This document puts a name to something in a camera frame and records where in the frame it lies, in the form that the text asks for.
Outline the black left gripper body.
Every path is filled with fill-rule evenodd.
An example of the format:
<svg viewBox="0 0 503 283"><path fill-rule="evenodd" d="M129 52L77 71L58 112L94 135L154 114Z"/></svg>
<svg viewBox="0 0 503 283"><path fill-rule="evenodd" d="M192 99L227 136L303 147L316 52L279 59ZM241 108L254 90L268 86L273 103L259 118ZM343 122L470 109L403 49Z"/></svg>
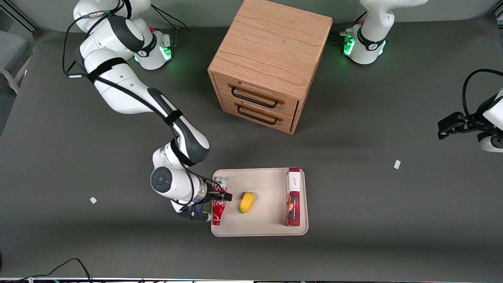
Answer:
<svg viewBox="0 0 503 283"><path fill-rule="evenodd" d="M467 107L466 95L464 94L464 112L466 118L466 128L464 129L464 134L480 131L481 134L478 136L495 136L496 135L496 127L492 122L489 122L484 116L483 113L489 109L489 106L492 106L493 102L496 99L496 94L489 97L486 101L480 104L477 110L470 114Z"/></svg>

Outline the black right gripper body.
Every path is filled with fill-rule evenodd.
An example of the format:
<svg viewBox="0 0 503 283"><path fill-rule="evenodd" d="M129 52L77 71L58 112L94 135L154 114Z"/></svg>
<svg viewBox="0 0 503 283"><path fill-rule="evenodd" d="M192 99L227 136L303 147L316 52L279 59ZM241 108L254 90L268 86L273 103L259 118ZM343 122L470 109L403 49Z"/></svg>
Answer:
<svg viewBox="0 0 503 283"><path fill-rule="evenodd" d="M217 191L220 191L219 184L206 178L200 178L199 191L195 197L196 210L199 212L204 211L205 204L212 200L213 195L217 194Z"/></svg>

